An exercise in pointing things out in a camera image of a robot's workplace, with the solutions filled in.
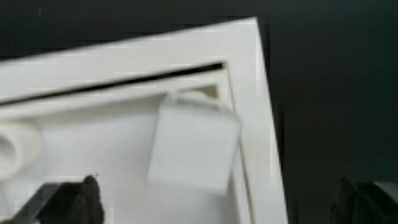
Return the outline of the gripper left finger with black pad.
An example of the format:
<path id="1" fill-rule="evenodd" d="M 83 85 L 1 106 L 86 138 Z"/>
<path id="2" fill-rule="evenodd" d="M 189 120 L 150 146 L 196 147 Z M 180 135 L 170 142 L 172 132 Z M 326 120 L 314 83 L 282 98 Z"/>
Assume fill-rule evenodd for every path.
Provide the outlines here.
<path id="1" fill-rule="evenodd" d="M 6 224 L 104 224 L 95 178 L 44 183 Z"/>

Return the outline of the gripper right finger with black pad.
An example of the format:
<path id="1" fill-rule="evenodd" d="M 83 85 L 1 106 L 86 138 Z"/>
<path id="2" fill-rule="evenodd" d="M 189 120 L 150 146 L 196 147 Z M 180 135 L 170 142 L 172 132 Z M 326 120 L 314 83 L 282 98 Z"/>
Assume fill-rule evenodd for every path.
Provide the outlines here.
<path id="1" fill-rule="evenodd" d="M 398 224 L 398 184 L 339 180 L 330 224 Z"/>

